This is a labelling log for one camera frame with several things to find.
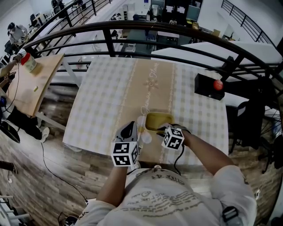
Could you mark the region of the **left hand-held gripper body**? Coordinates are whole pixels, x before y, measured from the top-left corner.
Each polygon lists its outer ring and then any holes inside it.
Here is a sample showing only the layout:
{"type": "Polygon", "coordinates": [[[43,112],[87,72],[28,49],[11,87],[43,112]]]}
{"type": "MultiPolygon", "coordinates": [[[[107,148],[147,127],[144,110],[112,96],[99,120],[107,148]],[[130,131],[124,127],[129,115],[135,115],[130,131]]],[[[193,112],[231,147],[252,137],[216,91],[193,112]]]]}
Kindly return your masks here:
{"type": "Polygon", "coordinates": [[[111,143],[111,158],[116,167],[132,167],[138,155],[137,123],[131,121],[117,130],[111,143]]]}

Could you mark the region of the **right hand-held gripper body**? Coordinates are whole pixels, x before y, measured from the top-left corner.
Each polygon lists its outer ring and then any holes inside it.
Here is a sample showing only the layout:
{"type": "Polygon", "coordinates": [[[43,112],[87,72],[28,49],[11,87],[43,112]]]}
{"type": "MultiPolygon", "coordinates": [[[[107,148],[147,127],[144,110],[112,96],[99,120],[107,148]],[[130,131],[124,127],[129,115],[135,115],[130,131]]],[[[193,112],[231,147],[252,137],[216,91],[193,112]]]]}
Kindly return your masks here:
{"type": "Polygon", "coordinates": [[[191,133],[186,127],[179,124],[165,123],[157,129],[157,134],[163,138],[161,145],[164,148],[178,150],[184,140],[183,132],[191,133]]]}

